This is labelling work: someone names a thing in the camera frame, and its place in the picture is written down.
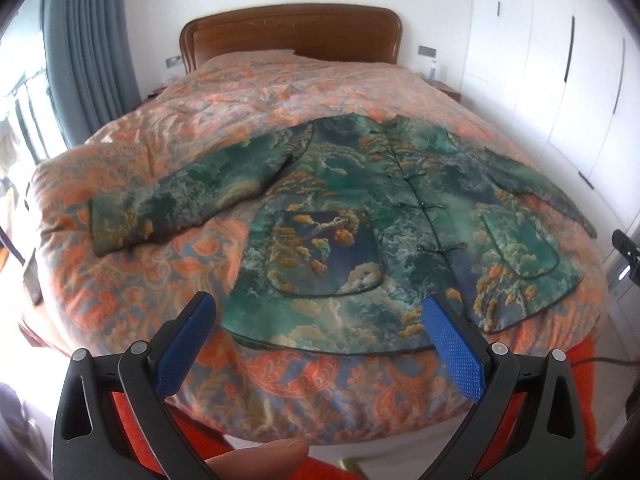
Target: wooden headboard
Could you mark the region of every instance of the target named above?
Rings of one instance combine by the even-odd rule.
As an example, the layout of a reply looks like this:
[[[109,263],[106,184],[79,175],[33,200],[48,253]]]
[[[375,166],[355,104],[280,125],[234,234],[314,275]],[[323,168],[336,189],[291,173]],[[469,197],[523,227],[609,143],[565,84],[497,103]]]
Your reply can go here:
[[[232,10],[187,23],[180,50],[187,72],[227,52],[292,48],[326,61],[396,63],[402,23],[381,7],[285,4]]]

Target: green jacket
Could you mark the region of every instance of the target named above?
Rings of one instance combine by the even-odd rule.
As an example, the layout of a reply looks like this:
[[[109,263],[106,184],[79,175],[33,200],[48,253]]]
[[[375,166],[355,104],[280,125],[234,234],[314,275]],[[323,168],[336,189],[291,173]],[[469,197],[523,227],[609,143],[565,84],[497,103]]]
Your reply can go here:
[[[504,330],[582,279],[518,194],[592,236],[547,178],[425,121],[346,115],[210,153],[158,183],[92,200],[98,255],[262,197],[222,325],[244,344],[333,354],[431,345],[419,303],[442,293]]]

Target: bed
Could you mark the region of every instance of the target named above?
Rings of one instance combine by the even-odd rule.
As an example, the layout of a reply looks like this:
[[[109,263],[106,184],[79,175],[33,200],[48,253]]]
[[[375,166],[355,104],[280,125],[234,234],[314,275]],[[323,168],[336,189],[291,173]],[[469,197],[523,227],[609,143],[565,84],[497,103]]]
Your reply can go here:
[[[123,351],[150,339],[198,290],[220,311],[241,269],[257,200],[200,227],[103,257],[89,200],[148,186],[203,153],[309,120],[359,114],[428,121],[530,165],[503,134],[395,65],[398,17],[374,7],[305,4],[194,20],[180,36],[188,74],[86,144],[41,164],[30,204],[47,313],[71,348]],[[487,335],[514,352],[569,349],[606,314],[606,282],[583,227],[533,195],[517,200],[581,274],[572,292],[516,326]],[[254,442],[304,436],[364,442],[420,430],[468,410],[436,352],[344,356],[239,344],[216,326],[169,402],[194,420]]]

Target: patch pocket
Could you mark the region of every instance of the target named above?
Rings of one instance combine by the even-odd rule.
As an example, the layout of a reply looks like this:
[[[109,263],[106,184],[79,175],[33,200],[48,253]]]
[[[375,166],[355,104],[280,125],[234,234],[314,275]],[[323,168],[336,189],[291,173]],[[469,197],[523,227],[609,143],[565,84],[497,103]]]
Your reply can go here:
[[[543,276],[558,266],[558,254],[525,215],[493,211],[482,218],[500,255],[520,277]]]
[[[343,296],[376,288],[384,275],[368,213],[276,213],[265,274],[273,288],[297,297]]]

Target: floral bedspread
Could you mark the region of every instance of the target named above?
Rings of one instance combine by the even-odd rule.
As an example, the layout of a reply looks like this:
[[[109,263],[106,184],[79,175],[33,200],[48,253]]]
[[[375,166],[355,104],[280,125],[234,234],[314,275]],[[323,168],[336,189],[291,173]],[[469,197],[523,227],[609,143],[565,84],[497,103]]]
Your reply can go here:
[[[220,56],[37,169],[30,202],[42,215],[40,280],[69,345],[94,355],[121,352],[151,338],[198,290],[213,294],[222,312],[258,207],[241,202],[170,239],[98,257],[90,199],[148,186],[203,154],[268,131],[349,113],[424,119],[529,163],[502,134],[406,69],[286,51]],[[520,353],[570,348],[606,312],[596,252],[578,223],[533,195],[518,200],[536,211],[583,280],[560,303],[490,338]],[[170,402],[239,438],[304,436],[312,444],[414,431],[468,408],[434,351],[362,357],[250,349],[219,326]]]

